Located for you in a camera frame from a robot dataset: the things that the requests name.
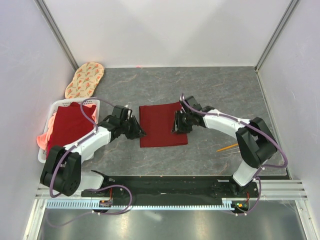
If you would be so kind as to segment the red cloth napkin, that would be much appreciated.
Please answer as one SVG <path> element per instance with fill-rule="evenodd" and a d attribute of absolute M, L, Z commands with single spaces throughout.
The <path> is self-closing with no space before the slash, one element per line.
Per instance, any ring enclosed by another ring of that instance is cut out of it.
<path fill-rule="evenodd" d="M 181 109 L 179 102 L 142 105 L 139 107 L 139 124 L 146 132 L 140 139 L 141 148 L 174 147 L 188 144 L 186 134 L 172 132 L 176 111 Z"/>

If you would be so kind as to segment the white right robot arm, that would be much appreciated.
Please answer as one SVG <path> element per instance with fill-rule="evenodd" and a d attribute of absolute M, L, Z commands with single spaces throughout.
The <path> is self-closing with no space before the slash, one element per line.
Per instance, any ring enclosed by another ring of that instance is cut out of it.
<path fill-rule="evenodd" d="M 229 191 L 235 197 L 247 191 L 247 184 L 258 169 L 277 152 L 275 138 L 259 117 L 237 118 L 209 106 L 196 111 L 185 106 L 175 112 L 172 132 L 188 134 L 193 126 L 217 130 L 236 139 L 242 162 L 229 184 Z"/>

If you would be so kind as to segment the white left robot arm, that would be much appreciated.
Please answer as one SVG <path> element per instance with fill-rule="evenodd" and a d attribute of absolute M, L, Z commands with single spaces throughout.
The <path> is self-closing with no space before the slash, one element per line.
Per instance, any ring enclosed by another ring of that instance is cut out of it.
<path fill-rule="evenodd" d="M 50 197 L 73 195 L 81 183 L 82 163 L 120 135 L 134 140 L 147 134 L 135 116 L 121 119 L 109 115 L 79 140 L 65 146 L 53 146 L 40 177 L 40 183 L 49 187 Z"/>

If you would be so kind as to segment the orange plastic fork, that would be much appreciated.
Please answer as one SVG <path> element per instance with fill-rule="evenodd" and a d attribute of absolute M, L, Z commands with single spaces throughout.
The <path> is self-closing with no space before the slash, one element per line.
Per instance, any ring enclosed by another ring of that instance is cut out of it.
<path fill-rule="evenodd" d="M 235 143 L 235 144 L 223 147 L 221 149 L 218 149 L 216 152 L 226 151 L 226 150 L 229 150 L 229 149 L 232 149 L 232 148 L 235 148 L 235 147 L 238 147 L 238 143 Z"/>

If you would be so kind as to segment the red cloth in basket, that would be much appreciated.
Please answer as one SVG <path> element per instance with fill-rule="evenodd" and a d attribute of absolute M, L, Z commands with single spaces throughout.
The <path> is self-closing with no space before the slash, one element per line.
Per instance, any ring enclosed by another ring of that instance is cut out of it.
<path fill-rule="evenodd" d="M 59 106 L 56 111 L 53 132 L 47 144 L 47 151 L 54 146 L 63 147 L 82 138 L 94 129 L 94 124 L 86 117 L 96 121 L 97 106 L 81 106 L 72 102 L 69 106 Z"/>

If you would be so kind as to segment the floral oval placemat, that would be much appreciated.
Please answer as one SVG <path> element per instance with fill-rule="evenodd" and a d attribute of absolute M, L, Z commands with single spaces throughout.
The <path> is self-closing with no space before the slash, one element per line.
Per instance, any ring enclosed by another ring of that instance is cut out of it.
<path fill-rule="evenodd" d="M 104 76 L 105 68 L 97 62 L 87 62 L 80 66 L 72 81 L 65 89 L 66 99 L 90 98 Z"/>

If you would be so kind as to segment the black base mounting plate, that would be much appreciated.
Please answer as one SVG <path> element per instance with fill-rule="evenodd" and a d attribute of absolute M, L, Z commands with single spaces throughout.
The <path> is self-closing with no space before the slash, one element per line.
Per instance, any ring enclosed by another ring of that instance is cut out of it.
<path fill-rule="evenodd" d="M 230 176 L 110 176 L 102 191 L 84 190 L 82 197 L 111 197 L 116 205 L 219 205 L 223 199 L 251 200 L 260 183 L 237 186 Z"/>

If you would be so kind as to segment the salmon pink cloth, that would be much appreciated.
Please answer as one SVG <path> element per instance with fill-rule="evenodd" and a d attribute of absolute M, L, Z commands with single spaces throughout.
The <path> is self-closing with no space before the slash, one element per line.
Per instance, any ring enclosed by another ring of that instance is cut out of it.
<path fill-rule="evenodd" d="M 38 135 L 36 137 L 36 142 L 37 145 L 39 146 L 40 149 L 42 150 L 47 150 L 48 148 L 48 142 L 51 138 L 51 135 L 53 133 L 53 129 L 54 129 L 54 123 L 55 123 L 55 118 L 56 118 L 56 112 L 53 113 L 53 115 L 50 117 L 49 121 L 48 121 L 48 129 L 45 133 Z"/>

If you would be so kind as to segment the white plastic basket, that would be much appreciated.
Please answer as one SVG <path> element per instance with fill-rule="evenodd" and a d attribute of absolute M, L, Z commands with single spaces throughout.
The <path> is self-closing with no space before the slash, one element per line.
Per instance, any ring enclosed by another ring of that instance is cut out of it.
<path fill-rule="evenodd" d="M 94 125 L 82 114 L 98 122 L 100 101 L 98 99 L 70 98 L 55 101 L 49 110 L 43 134 L 36 137 L 39 146 L 38 161 L 45 163 L 53 146 L 71 144 L 93 130 Z"/>

